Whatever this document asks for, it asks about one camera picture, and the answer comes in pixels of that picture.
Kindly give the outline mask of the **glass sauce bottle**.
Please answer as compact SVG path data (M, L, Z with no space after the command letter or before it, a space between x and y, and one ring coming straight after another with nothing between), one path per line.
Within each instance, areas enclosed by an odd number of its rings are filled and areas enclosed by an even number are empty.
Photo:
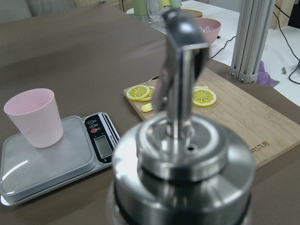
M250 225L255 161L221 124L192 114L209 45L195 20L162 13L167 55L152 97L155 116L120 139L107 195L110 225Z

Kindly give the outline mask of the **pink plastic cup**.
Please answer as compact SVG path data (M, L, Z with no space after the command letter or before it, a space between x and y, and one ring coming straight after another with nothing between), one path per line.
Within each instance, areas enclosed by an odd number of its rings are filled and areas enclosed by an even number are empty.
M49 147L63 136L55 95L50 89L17 94L5 103L4 112L36 148Z

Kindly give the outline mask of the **grey kitchen scale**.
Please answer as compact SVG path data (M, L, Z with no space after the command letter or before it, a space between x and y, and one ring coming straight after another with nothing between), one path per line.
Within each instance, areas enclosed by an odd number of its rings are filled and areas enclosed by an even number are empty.
M2 148L0 201L21 204L112 164L120 136L104 112L61 120L62 138L46 148L33 147L18 133Z

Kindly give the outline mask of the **green cup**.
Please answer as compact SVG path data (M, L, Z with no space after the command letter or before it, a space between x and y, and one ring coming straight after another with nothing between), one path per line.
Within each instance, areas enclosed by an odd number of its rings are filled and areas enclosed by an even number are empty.
M146 0L133 0L134 15L144 16L147 14Z

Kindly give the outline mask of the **lemon slice near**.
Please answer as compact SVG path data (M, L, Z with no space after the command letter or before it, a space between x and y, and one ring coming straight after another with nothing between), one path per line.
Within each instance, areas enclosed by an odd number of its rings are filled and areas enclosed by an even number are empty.
M154 93L154 86L136 85L126 91L126 97L134 101L150 101Z

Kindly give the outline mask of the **lemon slice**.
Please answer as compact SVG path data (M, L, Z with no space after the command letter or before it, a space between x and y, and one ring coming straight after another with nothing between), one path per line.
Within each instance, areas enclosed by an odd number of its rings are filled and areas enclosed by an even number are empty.
M200 107L208 107L217 101L216 94L207 86L196 86L193 90L193 104Z
M154 86L136 85L126 91L126 97L134 101L150 101L154 93Z

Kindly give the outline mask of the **lemon slice far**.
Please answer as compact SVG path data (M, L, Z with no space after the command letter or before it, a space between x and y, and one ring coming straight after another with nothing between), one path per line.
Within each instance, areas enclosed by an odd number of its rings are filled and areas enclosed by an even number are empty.
M217 101L216 94L207 86L196 86L193 90L193 104L200 107L208 107Z

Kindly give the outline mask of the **wine glass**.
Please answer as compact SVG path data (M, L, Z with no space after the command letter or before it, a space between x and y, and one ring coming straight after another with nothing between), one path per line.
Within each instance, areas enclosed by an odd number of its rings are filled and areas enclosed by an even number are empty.
M147 12L148 16L153 21L153 27L156 30L161 31L162 24L161 24L161 8L162 4L160 0L147 0Z

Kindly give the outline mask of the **pink bowl with ice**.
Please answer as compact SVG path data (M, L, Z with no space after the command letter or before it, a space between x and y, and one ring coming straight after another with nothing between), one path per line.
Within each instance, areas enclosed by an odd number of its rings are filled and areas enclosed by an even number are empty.
M195 20L207 42L210 45L215 42L221 30L221 22L210 18L196 18Z

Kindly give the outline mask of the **purple cloth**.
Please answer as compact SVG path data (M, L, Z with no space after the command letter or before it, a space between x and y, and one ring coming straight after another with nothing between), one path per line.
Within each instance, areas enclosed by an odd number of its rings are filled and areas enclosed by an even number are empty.
M260 61L260 65L258 68L258 76L256 82L258 84L266 84L271 87L275 87L280 81L274 80L270 77L270 75L265 71L264 62Z

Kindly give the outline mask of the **bamboo cutting board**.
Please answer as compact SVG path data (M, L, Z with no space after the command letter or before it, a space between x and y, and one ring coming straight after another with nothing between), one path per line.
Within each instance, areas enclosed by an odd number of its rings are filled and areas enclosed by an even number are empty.
M236 132L252 151L257 168L299 145L299 124L213 71L205 68L195 85L209 87L217 101L208 107L193 105L192 112Z

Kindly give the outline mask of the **aluminium frame post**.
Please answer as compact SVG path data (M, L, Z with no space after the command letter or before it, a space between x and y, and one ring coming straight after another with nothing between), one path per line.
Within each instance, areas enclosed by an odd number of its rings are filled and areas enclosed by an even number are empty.
M234 45L231 75L242 83L257 81L274 0L243 0Z

